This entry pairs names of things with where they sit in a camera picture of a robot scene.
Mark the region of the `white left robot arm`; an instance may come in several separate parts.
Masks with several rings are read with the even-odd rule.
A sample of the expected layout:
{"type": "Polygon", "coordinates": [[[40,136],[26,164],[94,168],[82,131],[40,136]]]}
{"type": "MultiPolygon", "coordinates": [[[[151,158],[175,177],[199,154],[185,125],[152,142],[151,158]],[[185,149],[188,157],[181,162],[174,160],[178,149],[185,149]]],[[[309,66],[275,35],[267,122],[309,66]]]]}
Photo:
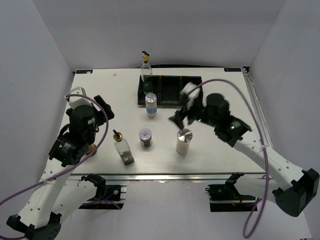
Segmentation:
{"type": "Polygon", "coordinates": [[[59,132],[48,154],[45,169],[38,183],[2,200],[34,190],[19,213],[8,217],[6,224],[28,240],[54,240],[64,221],[87,200],[105,196],[106,180],[96,174],[84,176],[67,197],[58,197],[71,173],[97,152],[104,142],[109,120],[115,117],[111,106],[100,95],[66,95],[70,108],[69,124],[59,132]]]}

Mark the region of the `glass bottle with brown sauce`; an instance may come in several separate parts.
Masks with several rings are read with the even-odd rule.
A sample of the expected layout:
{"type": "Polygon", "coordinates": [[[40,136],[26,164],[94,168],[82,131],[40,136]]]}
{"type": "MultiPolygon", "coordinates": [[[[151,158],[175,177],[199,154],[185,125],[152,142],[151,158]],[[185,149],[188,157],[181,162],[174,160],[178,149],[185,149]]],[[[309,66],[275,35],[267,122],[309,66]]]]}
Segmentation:
{"type": "Polygon", "coordinates": [[[123,164],[125,166],[130,165],[135,162],[135,159],[133,157],[132,151],[130,149],[130,146],[125,138],[123,138],[123,135],[121,132],[116,131],[115,129],[113,131],[113,139],[114,139],[114,146],[117,150],[123,164]]]}

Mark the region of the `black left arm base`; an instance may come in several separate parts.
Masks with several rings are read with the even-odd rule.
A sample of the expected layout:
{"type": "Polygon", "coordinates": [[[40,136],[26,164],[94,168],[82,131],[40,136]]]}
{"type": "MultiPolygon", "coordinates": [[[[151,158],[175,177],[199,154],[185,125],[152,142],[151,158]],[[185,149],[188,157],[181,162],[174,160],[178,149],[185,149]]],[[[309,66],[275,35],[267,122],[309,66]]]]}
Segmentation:
{"type": "Polygon", "coordinates": [[[121,210],[127,196],[127,186],[119,184],[107,184],[106,180],[96,174],[82,176],[80,182],[87,181],[96,188],[95,195],[83,203],[82,210],[121,210]]]}

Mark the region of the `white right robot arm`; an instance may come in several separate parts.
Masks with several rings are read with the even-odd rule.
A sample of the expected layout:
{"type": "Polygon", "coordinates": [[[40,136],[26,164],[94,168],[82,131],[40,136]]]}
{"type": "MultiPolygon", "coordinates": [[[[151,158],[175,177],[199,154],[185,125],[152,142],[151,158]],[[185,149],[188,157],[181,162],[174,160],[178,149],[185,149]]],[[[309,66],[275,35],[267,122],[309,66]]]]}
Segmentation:
{"type": "Polygon", "coordinates": [[[252,128],[241,119],[231,115],[230,105],[224,96],[211,93],[203,105],[198,99],[190,100],[177,110],[169,120],[179,129],[198,121],[214,128],[214,134],[231,148],[244,154],[265,170],[266,182],[234,172],[221,188],[217,197],[226,196],[233,200],[242,195],[256,198],[267,197],[287,215],[298,217],[317,195],[320,175],[313,168],[304,170],[285,159],[273,148],[262,143],[252,128]]]}

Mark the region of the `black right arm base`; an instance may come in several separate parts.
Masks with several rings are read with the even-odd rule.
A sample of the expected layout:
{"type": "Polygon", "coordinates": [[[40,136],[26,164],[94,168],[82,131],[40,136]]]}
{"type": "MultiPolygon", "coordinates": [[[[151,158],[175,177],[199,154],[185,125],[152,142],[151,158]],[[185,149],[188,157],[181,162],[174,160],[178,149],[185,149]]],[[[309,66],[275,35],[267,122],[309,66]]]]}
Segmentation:
{"type": "Polygon", "coordinates": [[[240,194],[235,187],[243,173],[233,173],[223,184],[209,184],[205,191],[209,196],[209,206],[212,213],[250,212],[257,200],[251,195],[240,194]]]}

